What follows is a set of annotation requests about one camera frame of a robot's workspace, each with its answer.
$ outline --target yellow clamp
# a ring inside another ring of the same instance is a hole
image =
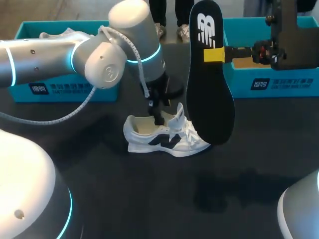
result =
[[[225,47],[204,49],[204,62],[225,63]]]

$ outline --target robotic arm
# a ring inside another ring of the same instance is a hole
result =
[[[143,0],[124,0],[110,10],[109,23],[96,36],[76,31],[57,36],[43,33],[45,39],[1,41],[0,87],[80,74],[94,86],[88,102],[96,88],[115,86],[127,65],[139,75],[150,115],[156,124],[163,124],[158,106],[160,101],[168,106],[172,97],[167,94],[169,77],[148,5]]]

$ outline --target shoe tongue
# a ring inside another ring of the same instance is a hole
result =
[[[177,113],[174,118],[167,122],[167,126],[173,129],[181,129],[185,124],[185,113],[182,103],[178,103]]]

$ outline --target person's leg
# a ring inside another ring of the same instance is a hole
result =
[[[189,42],[189,15],[193,6],[194,0],[175,0],[177,35],[183,42]]]
[[[159,39],[166,34],[166,0],[149,0],[150,10]]]
[[[154,23],[166,26],[166,0],[150,0],[149,2]]]
[[[194,0],[175,0],[177,26],[189,24],[189,14],[194,6]]]

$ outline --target black n logo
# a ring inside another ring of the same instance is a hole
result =
[[[155,146],[160,144],[164,148],[172,149],[180,142],[180,140],[181,138],[178,134],[176,134],[171,141],[169,140],[169,134],[159,134],[155,139],[149,142],[149,145]]]

